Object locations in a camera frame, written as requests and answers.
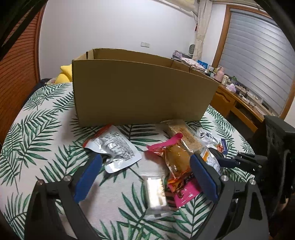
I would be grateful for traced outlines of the silver orange-label snack pouch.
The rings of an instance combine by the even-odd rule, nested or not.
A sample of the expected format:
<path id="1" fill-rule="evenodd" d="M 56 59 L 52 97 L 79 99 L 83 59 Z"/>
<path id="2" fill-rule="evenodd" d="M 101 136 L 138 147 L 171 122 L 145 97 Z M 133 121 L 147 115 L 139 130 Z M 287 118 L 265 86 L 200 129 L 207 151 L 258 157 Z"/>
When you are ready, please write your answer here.
<path id="1" fill-rule="evenodd" d="M 200 156 L 207 163 L 207 165 L 214 168 L 214 170 L 221 175 L 221 167 L 216 159 L 216 157 L 209 151 L 207 147 L 203 148 Z"/>

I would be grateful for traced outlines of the white blue snack pouch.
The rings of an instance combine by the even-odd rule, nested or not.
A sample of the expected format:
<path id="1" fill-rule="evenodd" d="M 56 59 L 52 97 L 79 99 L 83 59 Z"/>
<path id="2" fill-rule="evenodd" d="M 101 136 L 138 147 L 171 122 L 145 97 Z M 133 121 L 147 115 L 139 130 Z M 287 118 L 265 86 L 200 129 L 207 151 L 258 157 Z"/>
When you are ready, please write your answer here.
<path id="1" fill-rule="evenodd" d="M 203 128 L 199 128 L 196 133 L 208 148 L 214 148 L 223 155 L 228 154 L 228 147 L 224 138 L 217 138 L 210 131 Z"/>

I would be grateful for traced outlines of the clear grain bar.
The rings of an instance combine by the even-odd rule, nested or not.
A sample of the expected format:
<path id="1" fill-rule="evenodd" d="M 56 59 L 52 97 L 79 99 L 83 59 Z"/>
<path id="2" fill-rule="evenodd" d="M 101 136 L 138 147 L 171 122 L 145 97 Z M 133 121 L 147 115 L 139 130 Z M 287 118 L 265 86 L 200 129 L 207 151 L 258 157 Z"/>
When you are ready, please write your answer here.
<path id="1" fill-rule="evenodd" d="M 200 140 L 196 134 L 190 130 L 188 125 L 182 119 L 173 119 L 161 122 L 164 131 L 173 137 L 177 133 L 181 133 L 181 144 L 191 153 L 201 154 L 206 145 Z"/>

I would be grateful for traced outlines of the brown sausage pink packet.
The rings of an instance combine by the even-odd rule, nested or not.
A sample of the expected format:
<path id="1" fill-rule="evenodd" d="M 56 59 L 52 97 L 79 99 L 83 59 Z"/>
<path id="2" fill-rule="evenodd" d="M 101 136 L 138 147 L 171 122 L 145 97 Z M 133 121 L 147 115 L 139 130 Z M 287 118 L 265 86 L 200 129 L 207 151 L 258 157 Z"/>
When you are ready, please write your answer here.
<path id="1" fill-rule="evenodd" d="M 177 133 L 163 143 L 147 147 L 147 151 L 161 157 L 169 169 L 167 187 L 177 208 L 183 207 L 202 191 L 190 167 L 192 153 L 181 145 L 182 138 L 183 134 Z"/>

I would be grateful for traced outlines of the clear white candy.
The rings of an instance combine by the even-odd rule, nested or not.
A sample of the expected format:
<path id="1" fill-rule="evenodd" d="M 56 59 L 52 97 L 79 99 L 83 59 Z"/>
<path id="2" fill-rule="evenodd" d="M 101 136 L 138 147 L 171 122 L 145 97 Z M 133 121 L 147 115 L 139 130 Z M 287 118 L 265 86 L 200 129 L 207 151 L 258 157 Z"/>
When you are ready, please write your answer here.
<path id="1" fill-rule="evenodd" d="M 164 188 L 164 173 L 145 172 L 141 176 L 147 197 L 145 220 L 158 220 L 171 215 Z"/>

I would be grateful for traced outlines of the white red snack pouch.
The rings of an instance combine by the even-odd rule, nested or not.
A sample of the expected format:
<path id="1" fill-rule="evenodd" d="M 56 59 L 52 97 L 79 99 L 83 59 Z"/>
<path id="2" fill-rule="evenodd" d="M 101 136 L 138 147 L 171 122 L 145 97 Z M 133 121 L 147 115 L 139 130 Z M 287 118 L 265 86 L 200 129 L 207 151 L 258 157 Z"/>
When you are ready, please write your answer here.
<path id="1" fill-rule="evenodd" d="M 83 147 L 107 156 L 105 171 L 109 174 L 130 167 L 142 158 L 138 149 L 111 124 L 102 127 L 87 139 Z"/>

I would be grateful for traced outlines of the wooden sideboard cabinet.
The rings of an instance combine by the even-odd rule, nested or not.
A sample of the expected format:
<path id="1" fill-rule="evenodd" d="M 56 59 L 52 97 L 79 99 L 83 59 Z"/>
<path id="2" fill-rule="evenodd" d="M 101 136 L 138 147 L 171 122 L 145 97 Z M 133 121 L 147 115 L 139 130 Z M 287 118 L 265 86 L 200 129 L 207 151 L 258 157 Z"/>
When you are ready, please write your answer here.
<path id="1" fill-rule="evenodd" d="M 219 85 L 210 105 L 239 129 L 255 133 L 262 126 L 264 115 L 256 105 Z"/>

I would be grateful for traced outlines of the palm leaf print bedsheet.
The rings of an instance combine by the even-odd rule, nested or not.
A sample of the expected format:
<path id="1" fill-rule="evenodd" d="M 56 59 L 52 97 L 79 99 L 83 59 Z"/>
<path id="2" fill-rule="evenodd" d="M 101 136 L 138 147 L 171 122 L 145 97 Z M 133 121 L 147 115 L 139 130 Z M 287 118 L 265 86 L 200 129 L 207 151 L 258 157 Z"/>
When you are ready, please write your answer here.
<path id="1" fill-rule="evenodd" d="M 19 239 L 34 185 L 73 175 L 91 152 L 82 147 L 97 127 L 79 127 L 72 84 L 37 90 L 13 122 L 1 150 L 1 213 Z M 172 215 L 146 220 L 142 173 L 165 172 L 158 160 L 142 158 L 114 174 L 104 169 L 81 209 L 102 239 L 190 239 L 207 218 L 213 203 L 201 193 Z"/>

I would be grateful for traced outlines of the pink thermos jug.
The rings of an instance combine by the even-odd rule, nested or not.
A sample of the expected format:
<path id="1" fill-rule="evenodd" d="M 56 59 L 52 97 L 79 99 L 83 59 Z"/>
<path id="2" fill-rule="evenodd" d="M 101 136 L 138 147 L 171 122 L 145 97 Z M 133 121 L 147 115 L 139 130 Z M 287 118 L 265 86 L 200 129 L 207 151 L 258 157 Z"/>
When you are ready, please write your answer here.
<path id="1" fill-rule="evenodd" d="M 215 74 L 215 76 L 214 76 L 214 79 L 216 80 L 216 81 L 218 81 L 218 82 L 222 82 L 222 80 L 223 80 L 223 76 L 224 76 L 224 68 L 221 66 L 221 67 L 218 67 L 217 69 L 216 69 L 216 74 Z"/>

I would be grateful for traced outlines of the blue white box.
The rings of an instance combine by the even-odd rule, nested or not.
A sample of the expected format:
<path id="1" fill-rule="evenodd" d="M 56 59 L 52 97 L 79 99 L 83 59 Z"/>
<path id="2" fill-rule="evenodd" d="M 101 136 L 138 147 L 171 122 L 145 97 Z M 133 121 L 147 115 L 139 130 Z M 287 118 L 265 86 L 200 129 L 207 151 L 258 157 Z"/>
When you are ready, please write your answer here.
<path id="1" fill-rule="evenodd" d="M 201 60 L 198 60 L 197 62 L 198 62 L 203 68 L 207 69 L 207 67 L 208 67 L 208 64 L 207 64 L 207 63 L 205 63 L 205 62 L 203 62 L 203 61 L 201 61 Z"/>

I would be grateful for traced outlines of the folded floral cloth stack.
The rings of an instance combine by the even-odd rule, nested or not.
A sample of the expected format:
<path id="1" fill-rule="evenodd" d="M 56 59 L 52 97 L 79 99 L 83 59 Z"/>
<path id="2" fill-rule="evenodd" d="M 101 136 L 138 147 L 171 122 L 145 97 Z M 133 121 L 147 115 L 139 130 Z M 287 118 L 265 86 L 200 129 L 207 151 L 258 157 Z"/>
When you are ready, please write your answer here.
<path id="1" fill-rule="evenodd" d="M 196 62 L 193 59 L 181 57 L 181 61 L 184 62 L 185 64 L 187 64 L 188 66 L 190 66 L 191 68 L 200 69 L 201 71 L 205 70 L 205 68 L 201 64 L 199 64 L 198 62 Z"/>

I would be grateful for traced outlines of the grey window blind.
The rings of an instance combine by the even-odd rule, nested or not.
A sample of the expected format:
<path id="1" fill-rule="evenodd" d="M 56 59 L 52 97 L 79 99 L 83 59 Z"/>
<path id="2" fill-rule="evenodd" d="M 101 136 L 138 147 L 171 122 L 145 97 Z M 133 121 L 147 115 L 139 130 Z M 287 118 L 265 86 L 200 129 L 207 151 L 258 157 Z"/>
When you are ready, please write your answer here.
<path id="1" fill-rule="evenodd" d="M 294 79 L 294 49 L 274 20 L 231 8 L 218 65 L 281 114 Z"/>

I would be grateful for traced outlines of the white small fan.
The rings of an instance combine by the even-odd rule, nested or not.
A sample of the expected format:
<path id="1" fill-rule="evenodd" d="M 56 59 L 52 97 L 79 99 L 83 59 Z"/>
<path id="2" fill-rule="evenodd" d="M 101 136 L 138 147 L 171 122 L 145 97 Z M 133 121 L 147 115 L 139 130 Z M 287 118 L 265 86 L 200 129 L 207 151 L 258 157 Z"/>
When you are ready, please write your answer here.
<path id="1" fill-rule="evenodd" d="M 193 54 L 194 54 L 194 50 L 195 50 L 195 45 L 194 45 L 194 44 L 191 44 L 191 45 L 189 46 L 189 49 L 188 49 L 188 54 L 189 54 L 190 56 L 193 56 Z"/>

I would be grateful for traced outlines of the beige curtain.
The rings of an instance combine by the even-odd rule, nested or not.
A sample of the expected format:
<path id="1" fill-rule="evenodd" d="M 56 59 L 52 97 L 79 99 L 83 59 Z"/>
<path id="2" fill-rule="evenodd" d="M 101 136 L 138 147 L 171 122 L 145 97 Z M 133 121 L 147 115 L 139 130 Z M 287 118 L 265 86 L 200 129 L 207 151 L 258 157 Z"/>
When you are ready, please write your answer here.
<path id="1" fill-rule="evenodd" d="M 202 49 L 204 44 L 204 38 L 207 33 L 207 28 L 209 26 L 209 20 L 211 18 L 213 2 L 210 0 L 200 0 L 199 10 L 197 18 L 197 32 L 195 35 L 195 48 L 192 59 L 197 61 L 202 58 Z"/>

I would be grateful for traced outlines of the white wall switch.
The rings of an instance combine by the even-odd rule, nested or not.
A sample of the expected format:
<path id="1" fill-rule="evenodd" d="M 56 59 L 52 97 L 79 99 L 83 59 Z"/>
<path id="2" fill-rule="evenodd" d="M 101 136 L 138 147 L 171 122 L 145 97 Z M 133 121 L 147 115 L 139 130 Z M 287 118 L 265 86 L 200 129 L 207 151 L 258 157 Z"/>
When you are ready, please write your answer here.
<path id="1" fill-rule="evenodd" d="M 140 46 L 141 46 L 141 47 L 150 48 L 150 44 L 147 43 L 147 42 L 141 42 Z"/>

